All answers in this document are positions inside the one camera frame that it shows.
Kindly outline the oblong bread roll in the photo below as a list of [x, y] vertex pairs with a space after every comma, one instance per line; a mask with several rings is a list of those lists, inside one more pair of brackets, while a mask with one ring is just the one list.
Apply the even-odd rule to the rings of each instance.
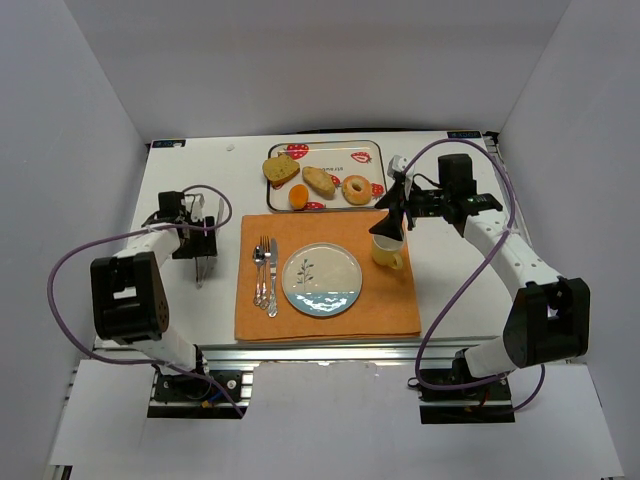
[[302, 177], [304, 182], [319, 196], [324, 199], [332, 199], [336, 187], [332, 177], [324, 170], [316, 167], [303, 167]]

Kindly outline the small orange bun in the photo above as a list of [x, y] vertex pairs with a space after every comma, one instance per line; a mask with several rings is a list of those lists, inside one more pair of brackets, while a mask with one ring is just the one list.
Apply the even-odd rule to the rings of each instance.
[[288, 194], [289, 205], [293, 210], [303, 210], [309, 199], [308, 188], [303, 184], [294, 185]]

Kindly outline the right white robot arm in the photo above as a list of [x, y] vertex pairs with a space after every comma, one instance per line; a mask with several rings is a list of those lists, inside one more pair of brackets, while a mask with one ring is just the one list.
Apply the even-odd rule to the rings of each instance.
[[447, 388], [482, 385], [517, 369], [566, 360], [588, 350], [590, 289], [546, 264], [490, 193], [479, 193], [467, 154], [439, 157], [437, 186], [413, 182], [407, 159], [394, 156], [388, 174], [394, 183], [378, 201], [387, 216], [371, 234], [399, 242], [418, 218], [439, 217], [484, 257], [508, 290], [513, 305], [501, 336], [459, 352]]

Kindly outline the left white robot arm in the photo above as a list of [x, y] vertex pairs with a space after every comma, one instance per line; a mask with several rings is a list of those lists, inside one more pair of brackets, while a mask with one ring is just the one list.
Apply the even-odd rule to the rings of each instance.
[[160, 269], [169, 259], [195, 262], [200, 287], [217, 256], [217, 219], [203, 214], [204, 196], [177, 191], [158, 195], [159, 208], [142, 234], [112, 257], [90, 266], [98, 337], [136, 348], [160, 363], [165, 375], [207, 372], [200, 349], [170, 325]]

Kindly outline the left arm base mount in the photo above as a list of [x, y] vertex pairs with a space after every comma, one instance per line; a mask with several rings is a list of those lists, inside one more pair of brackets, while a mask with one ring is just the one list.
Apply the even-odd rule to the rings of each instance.
[[228, 401], [229, 396], [245, 413], [249, 402], [247, 372], [230, 367], [206, 366], [218, 384], [178, 375], [165, 375], [156, 369], [147, 407], [149, 419], [239, 420], [241, 415]]

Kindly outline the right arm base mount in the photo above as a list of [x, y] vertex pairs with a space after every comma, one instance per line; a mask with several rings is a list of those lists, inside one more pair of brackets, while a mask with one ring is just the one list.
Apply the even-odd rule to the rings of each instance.
[[[464, 359], [465, 349], [456, 353], [448, 368], [421, 368], [420, 379], [436, 386], [456, 386], [476, 381]], [[507, 424], [515, 422], [511, 390], [507, 380], [455, 390], [426, 388], [416, 377], [407, 386], [418, 393], [423, 425]]]

